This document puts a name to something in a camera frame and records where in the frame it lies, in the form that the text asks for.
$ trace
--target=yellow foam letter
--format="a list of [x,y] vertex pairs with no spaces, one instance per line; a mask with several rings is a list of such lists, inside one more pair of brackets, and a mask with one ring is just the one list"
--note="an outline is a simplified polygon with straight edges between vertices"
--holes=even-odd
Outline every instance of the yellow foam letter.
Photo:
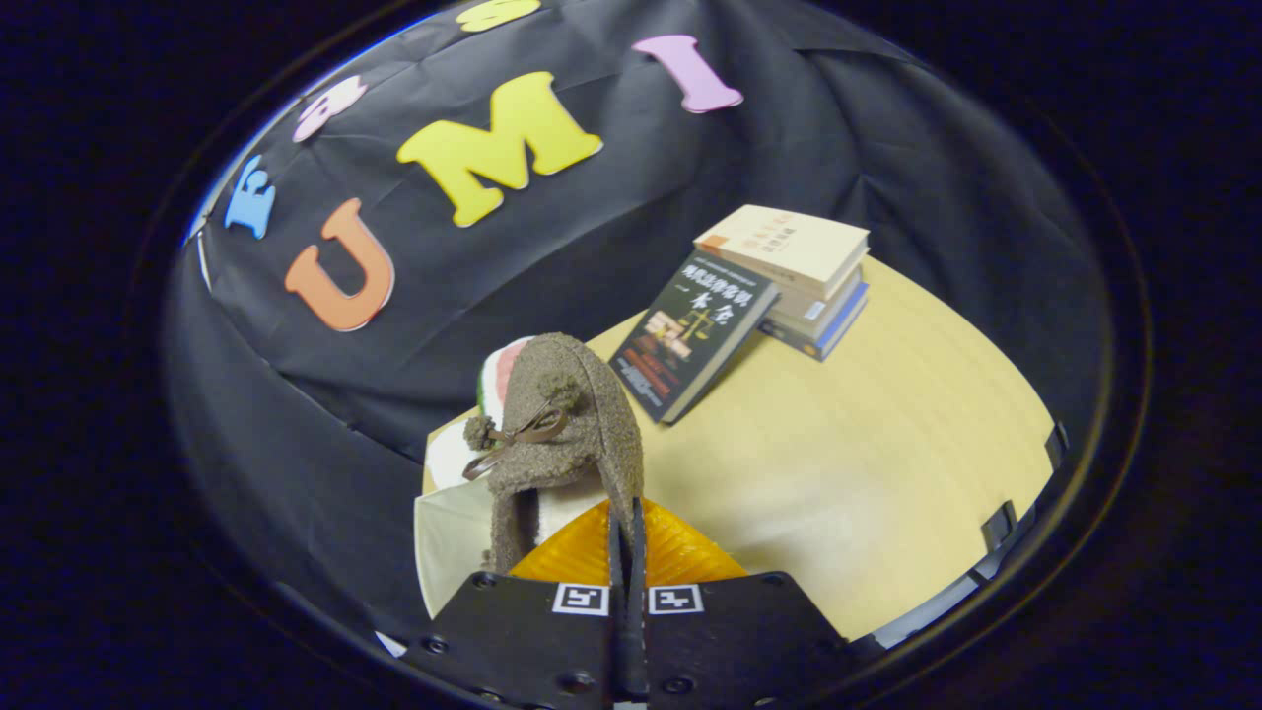
[[491,0],[456,15],[464,32],[482,32],[524,18],[539,9],[539,0]]
[[482,187],[473,173],[521,189],[530,182],[525,145],[535,154],[535,172],[545,175],[603,145],[601,136],[574,122],[553,93],[551,81],[548,72],[531,72],[500,84],[491,92],[490,131],[434,121],[399,148],[399,161],[420,163],[456,204],[456,226],[467,227],[504,203],[504,192]]
[[360,201],[347,199],[333,209],[324,238],[337,238],[363,269],[363,288],[355,295],[342,291],[319,265],[319,247],[303,248],[285,274],[285,290],[297,293],[324,324],[342,332],[369,323],[394,291],[394,261],[381,242],[360,219]]

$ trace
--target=brown ribbon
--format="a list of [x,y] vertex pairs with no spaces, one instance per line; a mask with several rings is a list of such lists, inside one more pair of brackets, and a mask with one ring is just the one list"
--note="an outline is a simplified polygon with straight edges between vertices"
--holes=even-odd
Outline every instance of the brown ribbon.
[[[509,448],[519,441],[522,444],[539,444],[540,441],[555,439],[557,435],[565,429],[565,425],[569,424],[569,415],[557,407],[551,407],[551,401],[544,402],[539,407],[539,411],[535,412],[535,416],[530,417],[530,421],[511,433],[491,430],[491,439],[502,441],[504,446],[500,446],[486,457],[469,462],[468,465],[464,467],[464,478],[467,480],[473,480],[490,472],[491,468],[500,462],[504,454],[509,451]],[[549,424],[549,420],[553,417],[555,417],[557,421]]]

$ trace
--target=foam letter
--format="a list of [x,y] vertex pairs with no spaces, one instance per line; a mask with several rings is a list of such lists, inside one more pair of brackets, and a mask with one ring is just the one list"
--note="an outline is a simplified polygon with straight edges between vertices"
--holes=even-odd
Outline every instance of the foam letter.
[[664,34],[641,39],[632,49],[652,54],[684,90],[684,110],[704,113],[727,108],[745,101],[740,91],[723,83],[714,69],[697,52],[697,38],[688,34]]
[[360,83],[358,76],[337,82],[332,88],[321,95],[310,106],[303,108],[298,115],[298,127],[294,130],[294,143],[302,143],[310,137],[313,132],[324,126],[332,116],[351,107],[352,103],[363,96],[369,87]]
[[539,0],[491,0],[456,15],[464,32],[482,32],[524,18],[539,9]]
[[228,198],[228,207],[223,211],[223,227],[233,223],[245,224],[254,232],[255,238],[262,238],[268,232],[268,217],[271,214],[271,204],[276,201],[276,185],[268,184],[268,172],[256,170],[262,155],[250,158],[237,178],[232,197]]
[[363,288],[348,295],[328,277],[319,265],[319,247],[303,248],[285,274],[285,290],[297,293],[324,324],[342,332],[358,329],[369,323],[394,291],[394,261],[367,224],[360,219],[360,201],[347,199],[333,209],[324,228],[324,238],[337,238],[363,269]]
[[526,145],[539,174],[560,172],[596,154],[601,136],[584,132],[551,91],[553,76],[533,72],[491,92],[491,130],[434,121],[399,148],[399,161],[420,163],[456,206],[452,221],[467,227],[504,203],[477,173],[512,189],[530,182]]

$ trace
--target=black fabric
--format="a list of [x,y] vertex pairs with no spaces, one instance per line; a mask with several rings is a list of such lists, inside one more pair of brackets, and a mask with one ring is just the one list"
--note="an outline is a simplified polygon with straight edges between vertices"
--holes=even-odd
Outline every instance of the black fabric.
[[[265,238],[225,230],[233,173],[202,240],[208,298],[197,242],[182,252],[173,397],[201,409],[187,436],[228,453],[194,460],[193,475],[278,581],[313,600],[343,595],[348,615],[408,636],[424,613],[411,549],[424,439],[473,404],[486,354],[630,317],[700,230],[747,202],[871,228],[872,255],[977,325],[1084,441],[1106,311],[1088,235],[1020,132],[931,67],[782,0],[545,1],[476,34],[456,25],[459,11],[353,59],[246,151],[262,155],[276,203]],[[631,49],[676,33],[697,37],[741,106],[685,112],[663,67]],[[555,76],[560,102],[604,148],[531,174],[456,227],[429,174],[395,153],[435,120],[486,127],[491,92],[533,71]],[[363,97],[294,144],[303,107],[356,73]],[[398,280],[371,323],[342,333],[284,276],[318,243],[343,290],[358,288],[353,261],[319,238],[352,197]]]

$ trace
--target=hat pompom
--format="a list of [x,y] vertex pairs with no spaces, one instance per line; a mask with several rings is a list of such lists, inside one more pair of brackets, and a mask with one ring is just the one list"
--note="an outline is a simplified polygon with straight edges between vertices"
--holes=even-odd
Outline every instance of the hat pompom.
[[486,451],[495,444],[491,439],[493,429],[495,420],[491,417],[469,417],[464,422],[464,443],[473,451]]
[[578,381],[569,373],[545,373],[539,378],[539,395],[551,402],[553,407],[563,412],[570,412],[578,405],[583,391],[578,387]]

